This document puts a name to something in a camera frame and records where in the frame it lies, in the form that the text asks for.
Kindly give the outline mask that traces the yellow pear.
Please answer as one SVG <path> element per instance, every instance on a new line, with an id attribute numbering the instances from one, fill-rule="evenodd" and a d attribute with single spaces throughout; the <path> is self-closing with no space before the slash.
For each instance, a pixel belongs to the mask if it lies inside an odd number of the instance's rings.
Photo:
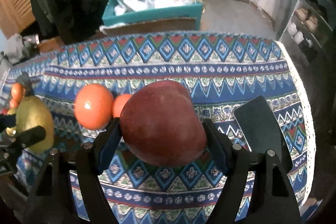
<path id="1" fill-rule="evenodd" d="M 42 126 L 46 131 L 43 141 L 29 147 L 31 151 L 41 154 L 54 145 L 54 123 L 47 105 L 36 96 L 24 97 L 16 112 L 17 133 Z"/>

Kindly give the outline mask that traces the large orange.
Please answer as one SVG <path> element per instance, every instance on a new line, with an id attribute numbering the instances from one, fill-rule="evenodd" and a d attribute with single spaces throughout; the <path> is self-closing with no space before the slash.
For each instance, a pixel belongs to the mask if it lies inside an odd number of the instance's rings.
<path id="1" fill-rule="evenodd" d="M 114 97 L 100 84 L 81 88 L 75 98 L 74 114 L 78 123 L 89 130 L 106 128 L 112 119 Z"/>

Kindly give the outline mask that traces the small orange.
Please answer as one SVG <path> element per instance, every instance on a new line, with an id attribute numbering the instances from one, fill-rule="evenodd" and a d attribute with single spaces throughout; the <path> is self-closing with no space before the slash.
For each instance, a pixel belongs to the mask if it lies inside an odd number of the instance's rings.
<path id="1" fill-rule="evenodd" d="M 16 100 L 17 102 L 21 102 L 25 95 L 25 88 L 20 83 L 13 84 L 11 88 L 11 96 L 12 99 Z"/>
<path id="2" fill-rule="evenodd" d="M 120 117 L 123 107 L 131 97 L 131 94 L 121 94 L 114 99 L 112 107 L 113 118 Z"/>

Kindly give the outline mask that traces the large red apple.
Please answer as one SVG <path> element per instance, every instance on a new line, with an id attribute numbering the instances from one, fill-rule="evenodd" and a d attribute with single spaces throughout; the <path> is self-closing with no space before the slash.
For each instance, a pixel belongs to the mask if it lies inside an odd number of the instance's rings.
<path id="1" fill-rule="evenodd" d="M 188 165 L 207 145 L 190 93 L 177 81 L 157 81 L 133 94 L 121 112 L 120 127 L 129 150 L 154 166 Z"/>

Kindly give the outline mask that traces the small orange in bowl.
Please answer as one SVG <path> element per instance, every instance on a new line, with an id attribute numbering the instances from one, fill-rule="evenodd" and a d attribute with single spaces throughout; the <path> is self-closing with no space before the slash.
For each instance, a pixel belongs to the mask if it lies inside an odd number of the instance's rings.
<path id="1" fill-rule="evenodd" d="M 17 102 L 21 102 L 25 95 L 25 88 L 20 83 L 13 84 L 11 88 L 11 96 L 12 99 L 16 100 Z"/>

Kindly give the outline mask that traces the dark fruit bowl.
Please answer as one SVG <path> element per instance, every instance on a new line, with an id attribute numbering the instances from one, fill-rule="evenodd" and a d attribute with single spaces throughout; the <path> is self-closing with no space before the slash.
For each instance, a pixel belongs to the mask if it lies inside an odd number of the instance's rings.
<path id="1" fill-rule="evenodd" d="M 33 96 L 33 83 L 27 72 L 23 72 L 17 79 L 16 82 L 21 84 L 25 89 L 25 96 Z"/>

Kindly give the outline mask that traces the black smartphone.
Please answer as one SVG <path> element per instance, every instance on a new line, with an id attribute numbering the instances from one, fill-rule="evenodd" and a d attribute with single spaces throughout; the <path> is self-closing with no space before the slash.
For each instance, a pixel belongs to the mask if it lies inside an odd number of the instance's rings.
<path id="1" fill-rule="evenodd" d="M 257 96 L 234 110 L 248 147 L 253 152 L 273 150 L 286 172 L 293 168 L 284 135 L 265 97 Z"/>

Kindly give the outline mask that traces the grey clothes pile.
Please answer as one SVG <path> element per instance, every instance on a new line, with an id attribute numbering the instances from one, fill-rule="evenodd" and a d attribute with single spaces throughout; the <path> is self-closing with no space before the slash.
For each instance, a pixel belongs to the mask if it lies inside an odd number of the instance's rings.
<path id="1" fill-rule="evenodd" d="M 1 60 L 7 60 L 11 65 L 28 60 L 38 53 L 40 44 L 39 35 L 21 36 L 15 34 L 7 41 L 4 51 L 1 51 Z"/>

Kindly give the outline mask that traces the wooden louvered door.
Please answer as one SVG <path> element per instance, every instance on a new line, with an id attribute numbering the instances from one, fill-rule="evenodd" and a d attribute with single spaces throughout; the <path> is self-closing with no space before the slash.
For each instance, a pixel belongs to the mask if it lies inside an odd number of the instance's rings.
<path id="1" fill-rule="evenodd" d="M 1 0 L 1 31 L 6 38 L 20 34 L 34 22 L 30 0 Z"/>

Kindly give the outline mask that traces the blue patterned tablecloth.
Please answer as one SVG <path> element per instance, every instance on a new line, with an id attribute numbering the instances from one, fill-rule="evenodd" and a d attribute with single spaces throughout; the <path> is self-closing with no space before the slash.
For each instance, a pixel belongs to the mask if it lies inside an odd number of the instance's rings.
<path id="1" fill-rule="evenodd" d="M 78 124 L 74 100 L 88 84 L 114 94 L 133 94 L 161 80 L 189 91 L 199 118 L 210 118 L 221 133 L 243 147 L 247 141 L 234 110 L 266 98 L 287 143 L 293 168 L 288 174 L 303 205 L 314 176 L 315 132 L 311 108 L 298 70 L 282 43 L 256 36 L 210 32 L 126 35 L 77 43 L 42 54 L 1 73 L 1 106 L 11 87 L 27 73 L 33 90 L 50 109 L 54 146 L 75 151 L 97 131 Z M 205 223 L 226 182 L 208 151 L 178 168 L 157 168 L 118 145 L 99 178 L 120 223 Z"/>

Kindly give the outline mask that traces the grey shoe rack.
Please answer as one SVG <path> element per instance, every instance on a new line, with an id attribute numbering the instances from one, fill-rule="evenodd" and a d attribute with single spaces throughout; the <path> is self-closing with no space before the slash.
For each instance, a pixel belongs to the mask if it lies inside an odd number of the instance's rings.
<path id="1" fill-rule="evenodd" d="M 332 0 L 297 0 L 280 42 L 292 47 L 304 64 L 323 50 L 335 28 L 335 4 Z"/>

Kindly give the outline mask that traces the brown cardboard box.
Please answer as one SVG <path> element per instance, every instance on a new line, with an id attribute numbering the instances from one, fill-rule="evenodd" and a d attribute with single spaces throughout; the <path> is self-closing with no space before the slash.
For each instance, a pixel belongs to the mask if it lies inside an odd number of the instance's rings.
<path id="1" fill-rule="evenodd" d="M 99 30 L 106 36 L 121 36 L 128 34 L 147 34 L 167 31 L 198 30 L 196 18 L 165 18 L 132 24 L 118 23 L 112 26 L 100 26 Z"/>

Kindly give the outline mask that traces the teal storage bin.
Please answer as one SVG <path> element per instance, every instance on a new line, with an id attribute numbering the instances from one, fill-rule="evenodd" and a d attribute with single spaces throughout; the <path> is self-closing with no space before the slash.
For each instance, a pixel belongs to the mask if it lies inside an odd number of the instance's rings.
<path id="1" fill-rule="evenodd" d="M 129 25 L 163 19 L 192 19 L 191 27 L 198 30 L 204 4 L 202 0 L 157 0 L 155 7 L 143 11 L 122 11 L 116 0 L 109 0 L 102 22 L 104 26 Z"/>

